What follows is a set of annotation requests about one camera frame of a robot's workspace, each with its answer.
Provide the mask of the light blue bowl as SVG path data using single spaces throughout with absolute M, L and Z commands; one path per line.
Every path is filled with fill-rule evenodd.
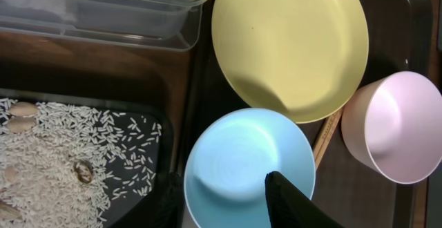
M 231 112 L 194 144 L 184 196 L 201 228 L 270 227 L 265 178 L 278 171 L 312 198 L 316 165 L 311 145 L 290 119 L 263 108 Z

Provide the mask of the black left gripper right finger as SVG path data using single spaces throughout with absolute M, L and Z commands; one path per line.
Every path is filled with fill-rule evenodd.
M 272 228 L 343 228 L 278 171 L 266 175 L 265 197 Z

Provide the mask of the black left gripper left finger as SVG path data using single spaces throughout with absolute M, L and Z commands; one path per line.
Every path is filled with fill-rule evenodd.
M 142 198 L 114 228 L 177 227 L 183 212 L 183 178 L 169 173 L 157 179 L 153 190 Z

